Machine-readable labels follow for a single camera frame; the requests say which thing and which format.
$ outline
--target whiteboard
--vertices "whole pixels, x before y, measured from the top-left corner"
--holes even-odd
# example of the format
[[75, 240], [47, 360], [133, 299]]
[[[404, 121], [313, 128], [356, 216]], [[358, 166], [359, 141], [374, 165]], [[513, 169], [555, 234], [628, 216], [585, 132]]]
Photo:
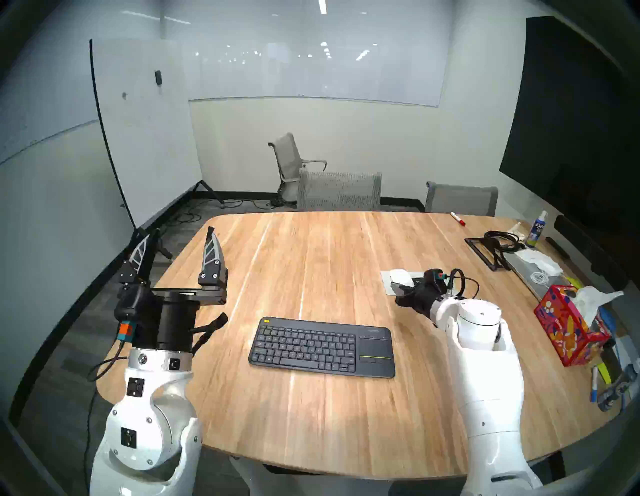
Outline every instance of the whiteboard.
[[322, 1], [168, 0], [166, 37], [184, 48], [189, 99], [329, 97], [438, 106], [451, 0], [324, 0], [326, 14]]
[[139, 227], [202, 179], [181, 50], [166, 40], [93, 40], [93, 68], [113, 166]]
[[63, 0], [0, 84], [0, 163], [49, 136], [98, 119], [89, 39], [158, 39], [158, 16], [156, 0]]

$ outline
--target touchpad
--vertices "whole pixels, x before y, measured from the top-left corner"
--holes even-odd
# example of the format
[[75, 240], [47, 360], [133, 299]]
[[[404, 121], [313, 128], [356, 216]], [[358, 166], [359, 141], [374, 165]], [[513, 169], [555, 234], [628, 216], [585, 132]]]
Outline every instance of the touchpad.
[[390, 344], [390, 341], [360, 338], [358, 354], [376, 358], [391, 358], [391, 346], [388, 343]]

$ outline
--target marker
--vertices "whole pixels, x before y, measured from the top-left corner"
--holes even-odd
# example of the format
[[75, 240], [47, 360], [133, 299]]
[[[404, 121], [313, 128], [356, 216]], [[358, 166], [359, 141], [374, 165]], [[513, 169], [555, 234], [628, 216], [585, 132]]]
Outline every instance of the marker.
[[598, 398], [598, 367], [591, 369], [591, 402], [595, 403]]
[[462, 226], [467, 225], [467, 224], [465, 224], [465, 222], [464, 222], [460, 217], [458, 217], [457, 215], [455, 215], [453, 212], [451, 213], [451, 216], [452, 216], [455, 220], [457, 220], [457, 221], [458, 221], [458, 223], [460, 223], [460, 225], [462, 225]]

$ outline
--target gray mesh chair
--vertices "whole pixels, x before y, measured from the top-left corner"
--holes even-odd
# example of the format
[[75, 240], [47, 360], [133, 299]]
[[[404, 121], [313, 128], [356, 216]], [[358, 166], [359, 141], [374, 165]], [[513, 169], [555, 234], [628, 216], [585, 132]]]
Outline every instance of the gray mesh chair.
[[280, 172], [280, 187], [278, 196], [286, 203], [295, 203], [298, 199], [298, 181], [300, 170], [309, 163], [322, 162], [326, 169], [326, 160], [302, 160], [298, 153], [298, 147], [293, 140], [293, 134], [288, 132], [275, 143], [268, 143], [273, 148]]
[[300, 171], [298, 210], [380, 210], [382, 174]]
[[495, 204], [498, 202], [498, 188], [495, 186], [475, 188], [429, 181], [427, 188], [425, 212], [495, 216]]

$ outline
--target tissue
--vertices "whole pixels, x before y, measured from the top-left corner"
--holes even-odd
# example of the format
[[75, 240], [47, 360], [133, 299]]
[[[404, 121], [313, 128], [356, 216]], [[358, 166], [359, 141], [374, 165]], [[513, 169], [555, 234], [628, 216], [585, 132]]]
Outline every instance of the tissue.
[[591, 327], [594, 318], [596, 318], [596, 313], [598, 313], [598, 307], [623, 294], [623, 291], [604, 293], [593, 286], [586, 286], [578, 290], [575, 298], [572, 299], [572, 303], [578, 309], [587, 325]]
[[544, 253], [527, 249], [516, 252], [516, 255], [525, 262], [537, 265], [538, 268], [548, 276], [559, 276], [562, 273], [560, 266], [556, 264], [551, 257]]

